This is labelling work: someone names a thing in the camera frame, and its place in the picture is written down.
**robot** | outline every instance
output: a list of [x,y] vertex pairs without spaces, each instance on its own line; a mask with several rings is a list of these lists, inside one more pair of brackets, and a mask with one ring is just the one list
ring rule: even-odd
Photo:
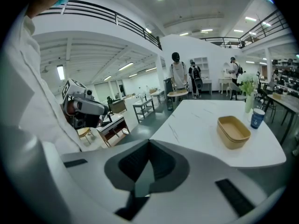
[[[92,90],[87,89],[79,81],[68,78],[64,88],[62,89],[63,98],[63,110],[71,117],[70,125],[74,129],[81,129],[84,127],[96,128],[99,125],[103,125],[105,116],[108,115],[108,106],[97,102],[92,96]],[[75,114],[68,113],[68,106],[73,106]]]

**marble tabletop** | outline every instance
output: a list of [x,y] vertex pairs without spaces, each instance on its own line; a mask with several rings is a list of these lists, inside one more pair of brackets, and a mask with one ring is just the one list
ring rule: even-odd
[[[215,156],[238,168],[259,168],[282,164],[285,154],[265,122],[258,129],[250,126],[251,116],[243,101],[183,100],[172,115],[150,138]],[[242,148],[230,150],[217,133],[219,117],[233,115],[250,130]]]

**person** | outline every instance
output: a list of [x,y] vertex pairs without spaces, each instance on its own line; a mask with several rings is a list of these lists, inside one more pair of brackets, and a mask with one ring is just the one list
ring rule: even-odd
[[41,53],[32,37],[35,26],[32,19],[61,0],[31,0],[12,26],[4,45],[5,65],[13,67],[19,77],[33,91],[19,126],[51,142],[59,154],[80,152],[84,149],[76,130],[68,123],[67,115],[41,78]]
[[232,77],[232,82],[235,83],[237,86],[239,86],[240,84],[237,83],[237,78],[240,73],[239,71],[240,64],[235,60],[234,57],[230,58],[230,62],[233,64],[233,66],[232,66],[232,70],[229,71],[229,74]]
[[175,85],[177,91],[184,90],[187,84],[187,71],[186,66],[183,62],[180,62],[180,57],[178,52],[174,52],[172,55],[173,63],[170,66],[170,77],[172,85]]
[[[193,91],[193,99],[196,99],[196,84],[195,79],[197,77],[201,78],[200,68],[195,65],[195,62],[191,62],[191,67],[189,68],[189,76],[191,77],[192,82],[192,91]],[[198,89],[198,97],[201,98],[201,89]]]

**black pants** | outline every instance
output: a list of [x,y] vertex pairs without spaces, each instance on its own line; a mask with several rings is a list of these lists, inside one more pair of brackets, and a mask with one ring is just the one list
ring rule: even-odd
[[240,85],[240,84],[237,83],[237,79],[233,79],[233,78],[232,78],[232,82],[233,82],[234,84],[236,84],[237,86]]
[[195,80],[193,78],[191,78],[191,82],[192,82],[192,90],[193,90],[193,93],[196,94],[196,84],[195,84]]

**desk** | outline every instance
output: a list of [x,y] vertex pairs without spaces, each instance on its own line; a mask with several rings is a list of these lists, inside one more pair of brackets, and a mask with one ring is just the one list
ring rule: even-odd
[[164,96],[164,91],[156,91],[154,93],[151,93],[150,96],[157,97],[159,104],[161,104],[160,98]]
[[209,84],[209,92],[212,95],[212,80],[202,80],[202,84]]
[[219,79],[219,84],[221,87],[221,90],[219,90],[219,93],[221,92],[221,94],[223,94],[223,85],[224,84],[229,84],[230,82],[232,82],[232,78],[222,78]]
[[[134,108],[134,111],[135,111],[135,115],[136,115],[137,121],[138,121],[138,123],[140,123],[140,121],[142,119],[138,118],[138,114],[142,114],[143,115],[143,119],[145,119],[145,115],[144,115],[145,112],[150,113],[150,112],[155,111],[153,98],[150,98],[150,99],[145,100],[143,102],[141,102],[141,100],[139,100],[138,102],[136,102],[136,103],[133,104],[133,108]],[[136,112],[136,108],[140,108],[141,109],[141,113],[137,113]]]
[[124,110],[127,110],[124,100],[114,101],[112,104],[109,104],[109,107],[113,113],[120,113]]
[[281,99],[276,99],[273,97],[273,95],[268,95],[269,97],[269,101],[265,107],[265,112],[267,111],[269,104],[271,102],[271,100],[275,101],[276,103],[280,104],[281,106],[283,106],[285,109],[287,109],[287,113],[291,112],[291,118],[288,124],[288,127],[286,128],[285,134],[282,137],[282,140],[280,141],[280,144],[282,145],[285,141],[286,136],[288,135],[288,132],[291,128],[293,119],[294,119],[294,115],[299,113],[299,99],[294,97],[294,96],[290,96],[290,95],[281,95]]
[[[269,127],[262,122],[250,126],[245,102],[227,100],[183,100],[172,115],[150,138],[210,154],[232,167],[259,168],[286,161],[285,154]],[[250,130],[242,148],[230,150],[217,133],[219,117],[236,116]]]
[[111,139],[113,136],[117,136],[120,138],[120,136],[117,134],[119,131],[122,131],[124,128],[127,129],[127,131],[130,133],[129,128],[126,124],[126,121],[121,114],[114,114],[111,116],[112,122],[110,124],[107,124],[104,127],[97,127],[97,131],[99,132],[99,135],[103,139],[103,141],[106,143],[107,147],[111,147],[108,140]]

